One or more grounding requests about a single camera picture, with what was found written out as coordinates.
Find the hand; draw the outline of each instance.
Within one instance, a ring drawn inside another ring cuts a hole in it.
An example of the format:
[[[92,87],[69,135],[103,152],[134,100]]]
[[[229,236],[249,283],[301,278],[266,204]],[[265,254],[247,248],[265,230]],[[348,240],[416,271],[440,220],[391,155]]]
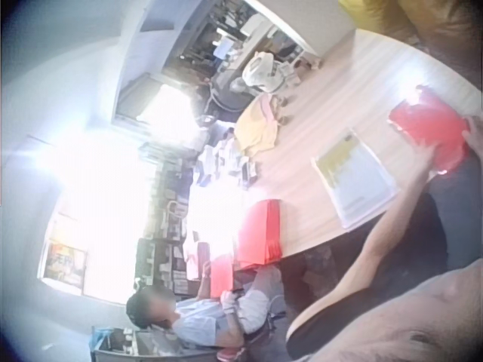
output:
[[[211,277],[211,262],[205,262],[203,264],[203,278]]]
[[[225,290],[223,293],[221,293],[220,302],[224,311],[234,311],[236,295],[229,290]]]
[[[463,131],[463,137],[468,146],[475,151],[480,161],[483,161],[483,119],[482,117],[467,117],[469,132]]]
[[[437,145],[418,145],[416,147],[416,162],[413,168],[413,178],[426,182],[432,169]]]

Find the poster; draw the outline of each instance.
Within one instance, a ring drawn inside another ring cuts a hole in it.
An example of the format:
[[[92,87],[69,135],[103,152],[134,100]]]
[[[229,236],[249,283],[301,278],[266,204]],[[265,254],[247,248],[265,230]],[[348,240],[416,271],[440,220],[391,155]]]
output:
[[[72,285],[84,286],[86,253],[63,244],[51,243],[45,263],[44,278]]]
[[[398,191],[392,176],[352,131],[312,163],[345,229],[360,225]]]

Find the paper document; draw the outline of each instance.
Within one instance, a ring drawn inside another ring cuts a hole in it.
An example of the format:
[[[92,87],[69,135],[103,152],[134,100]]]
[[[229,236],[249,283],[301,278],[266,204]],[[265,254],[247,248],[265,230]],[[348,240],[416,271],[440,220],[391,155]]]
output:
[[[345,229],[360,225],[398,191],[392,176],[352,131],[312,163]]]

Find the seated man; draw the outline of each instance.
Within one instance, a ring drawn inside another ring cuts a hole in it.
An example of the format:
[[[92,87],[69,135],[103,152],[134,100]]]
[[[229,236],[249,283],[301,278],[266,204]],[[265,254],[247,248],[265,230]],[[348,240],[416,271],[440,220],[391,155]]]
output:
[[[483,161],[483,122],[474,118],[469,122],[471,133],[464,136]],[[481,259],[465,269],[425,281],[392,300],[381,300],[371,290],[382,258],[404,234],[426,184],[432,153],[431,148],[421,152],[420,164],[408,187],[370,233],[361,254],[340,283],[293,322],[288,331],[292,357],[313,354],[304,360],[314,362],[456,361],[467,360],[480,348]],[[336,315],[341,312],[337,305],[346,307],[349,318]]]
[[[258,331],[266,321],[280,271],[272,265],[260,267],[251,288],[236,299],[225,292],[220,300],[210,299],[210,267],[204,268],[198,297],[179,303],[166,287],[145,287],[126,305],[132,323],[171,329],[181,340],[206,347],[239,348],[244,334]]]

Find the black hair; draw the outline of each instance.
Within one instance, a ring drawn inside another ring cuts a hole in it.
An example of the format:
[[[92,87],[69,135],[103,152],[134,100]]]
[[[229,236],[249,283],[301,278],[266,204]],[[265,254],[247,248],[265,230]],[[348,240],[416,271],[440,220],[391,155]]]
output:
[[[156,324],[162,328],[169,328],[167,321],[155,322],[149,318],[149,298],[153,294],[161,296],[166,299],[173,299],[174,294],[172,290],[162,285],[151,285],[139,289],[135,294],[128,299],[126,303],[126,314],[131,320],[132,324],[144,330],[152,324]]]

